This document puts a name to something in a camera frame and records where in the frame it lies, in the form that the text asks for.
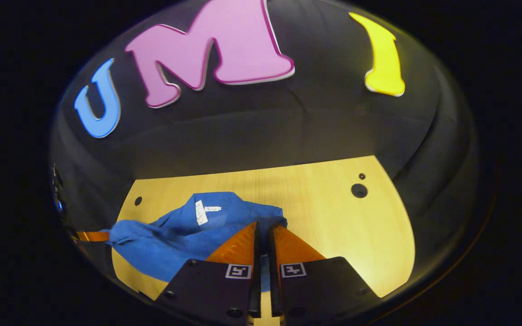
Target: wooden table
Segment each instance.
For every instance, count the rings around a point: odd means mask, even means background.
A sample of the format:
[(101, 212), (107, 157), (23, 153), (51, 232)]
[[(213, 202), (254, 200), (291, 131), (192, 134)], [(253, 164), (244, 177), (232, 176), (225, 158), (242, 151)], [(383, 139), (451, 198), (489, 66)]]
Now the wooden table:
[[(363, 173), (365, 179), (358, 176)], [(363, 184), (357, 198), (351, 188)], [(195, 193), (235, 192), (242, 200), (283, 209), (288, 229), (323, 256), (342, 256), (379, 297), (408, 280), (414, 266), (414, 235), (394, 184), (375, 156), (184, 177), (136, 180), (118, 221), (151, 223), (186, 204)], [(136, 198), (142, 203), (135, 206)], [(112, 250), (118, 278), (156, 299), (168, 283), (138, 272)], [(278, 326), (269, 292), (261, 295), (255, 326)]]

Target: blue shirt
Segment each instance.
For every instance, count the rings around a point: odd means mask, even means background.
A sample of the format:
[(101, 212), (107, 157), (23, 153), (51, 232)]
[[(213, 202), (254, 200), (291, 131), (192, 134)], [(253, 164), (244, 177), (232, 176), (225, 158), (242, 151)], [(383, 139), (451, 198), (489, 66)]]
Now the blue shirt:
[(283, 210), (243, 201), (234, 192), (206, 192), (193, 194), (184, 206), (151, 224), (119, 221), (109, 230), (107, 243), (141, 273), (170, 282), (186, 260), (206, 260), (230, 237), (254, 221), (259, 223), (261, 253), (264, 254), (270, 227), (276, 223), (287, 227)]

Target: black background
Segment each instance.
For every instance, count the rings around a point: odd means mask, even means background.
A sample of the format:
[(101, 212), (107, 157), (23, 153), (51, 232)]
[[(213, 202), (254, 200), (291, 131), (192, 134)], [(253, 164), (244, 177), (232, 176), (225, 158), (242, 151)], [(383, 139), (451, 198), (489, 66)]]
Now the black background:
[[(502, 162), (497, 204), (468, 256), (377, 324), (522, 325), (522, 1), (358, 4), (445, 62), (468, 96), (484, 153)], [(164, 6), (0, 1), (0, 324), (170, 324), (62, 236), (46, 161), (49, 122), (71, 78)]]

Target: letter m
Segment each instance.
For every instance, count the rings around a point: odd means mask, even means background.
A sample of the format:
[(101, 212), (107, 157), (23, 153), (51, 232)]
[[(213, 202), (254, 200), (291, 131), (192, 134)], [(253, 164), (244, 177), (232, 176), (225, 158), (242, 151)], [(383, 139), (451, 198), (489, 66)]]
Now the letter m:
[(159, 24), (126, 46), (145, 83), (147, 105), (163, 107), (180, 97), (180, 87), (168, 83), (163, 67), (192, 89), (203, 89), (213, 43), (220, 61), (214, 76), (221, 83), (276, 81), (295, 72), (293, 60), (279, 50), (266, 0), (211, 0), (188, 32)]

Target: white tag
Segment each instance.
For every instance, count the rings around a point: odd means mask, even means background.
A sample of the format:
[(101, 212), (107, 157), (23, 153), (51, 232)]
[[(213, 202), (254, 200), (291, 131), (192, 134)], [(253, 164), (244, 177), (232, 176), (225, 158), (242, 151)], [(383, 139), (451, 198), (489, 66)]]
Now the white tag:
[(220, 210), (221, 210), (220, 206), (206, 206), (205, 207), (205, 212), (218, 212)]
[(203, 207), (202, 200), (199, 200), (198, 202), (194, 203), (194, 209), (197, 213), (197, 223), (199, 225), (203, 225), (209, 221), (209, 219), (207, 219), (207, 213), (205, 213), (205, 208)]

